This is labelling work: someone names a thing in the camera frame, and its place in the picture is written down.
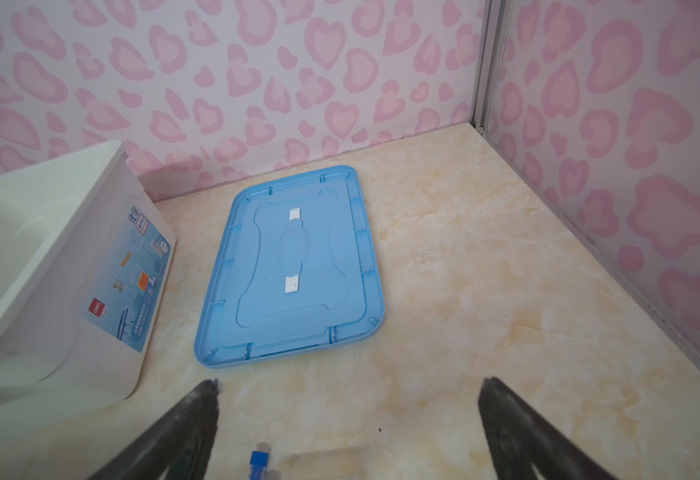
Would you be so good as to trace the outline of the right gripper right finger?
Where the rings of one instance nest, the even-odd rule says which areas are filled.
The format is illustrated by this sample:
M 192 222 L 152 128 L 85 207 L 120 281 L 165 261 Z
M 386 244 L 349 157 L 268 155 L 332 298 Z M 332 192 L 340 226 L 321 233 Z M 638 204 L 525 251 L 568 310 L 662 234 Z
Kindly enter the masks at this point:
M 613 477 L 499 378 L 483 380 L 477 405 L 499 479 Z

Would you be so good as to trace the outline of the white plastic storage bin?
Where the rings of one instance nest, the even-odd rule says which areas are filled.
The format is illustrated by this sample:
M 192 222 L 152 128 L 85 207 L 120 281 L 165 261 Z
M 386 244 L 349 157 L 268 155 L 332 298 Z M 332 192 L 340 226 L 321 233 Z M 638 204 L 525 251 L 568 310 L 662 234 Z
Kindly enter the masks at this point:
M 107 141 L 0 176 L 0 442 L 136 388 L 176 236 Z

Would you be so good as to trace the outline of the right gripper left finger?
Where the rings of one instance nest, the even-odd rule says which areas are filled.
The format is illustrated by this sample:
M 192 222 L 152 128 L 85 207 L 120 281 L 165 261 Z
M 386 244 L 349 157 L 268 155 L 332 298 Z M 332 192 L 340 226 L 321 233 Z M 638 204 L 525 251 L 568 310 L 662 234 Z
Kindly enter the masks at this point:
M 219 417 L 216 380 L 204 380 L 93 479 L 202 479 L 211 457 Z

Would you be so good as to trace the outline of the blue capped test tube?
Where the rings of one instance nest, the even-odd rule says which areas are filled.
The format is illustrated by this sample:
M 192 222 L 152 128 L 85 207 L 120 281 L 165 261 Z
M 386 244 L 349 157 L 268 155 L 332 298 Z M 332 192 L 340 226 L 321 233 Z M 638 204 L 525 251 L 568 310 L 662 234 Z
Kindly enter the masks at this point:
M 271 445 L 261 442 L 252 451 L 249 461 L 249 480 L 264 480 L 267 475 Z

